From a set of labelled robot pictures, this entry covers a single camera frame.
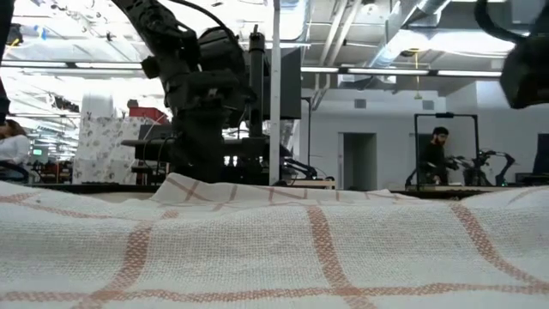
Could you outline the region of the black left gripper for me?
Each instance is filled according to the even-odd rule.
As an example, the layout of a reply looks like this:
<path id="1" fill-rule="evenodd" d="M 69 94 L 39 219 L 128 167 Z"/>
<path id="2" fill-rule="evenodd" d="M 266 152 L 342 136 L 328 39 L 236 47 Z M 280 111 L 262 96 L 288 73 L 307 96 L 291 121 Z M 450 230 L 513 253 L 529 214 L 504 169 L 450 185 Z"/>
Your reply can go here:
<path id="1" fill-rule="evenodd" d="M 220 180 L 223 126 L 238 100 L 238 78 L 229 70 L 179 73 L 164 81 L 172 110 L 172 164 L 176 173 L 207 183 Z"/>

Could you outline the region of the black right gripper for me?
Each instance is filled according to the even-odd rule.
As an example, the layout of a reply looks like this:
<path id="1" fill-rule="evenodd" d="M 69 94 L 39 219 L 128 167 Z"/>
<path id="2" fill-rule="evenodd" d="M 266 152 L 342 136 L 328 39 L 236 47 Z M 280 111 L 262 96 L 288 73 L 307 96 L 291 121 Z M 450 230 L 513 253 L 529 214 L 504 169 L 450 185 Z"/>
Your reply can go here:
<path id="1" fill-rule="evenodd" d="M 530 36 L 516 44 L 499 79 L 512 109 L 548 103 L 548 37 Z"/>

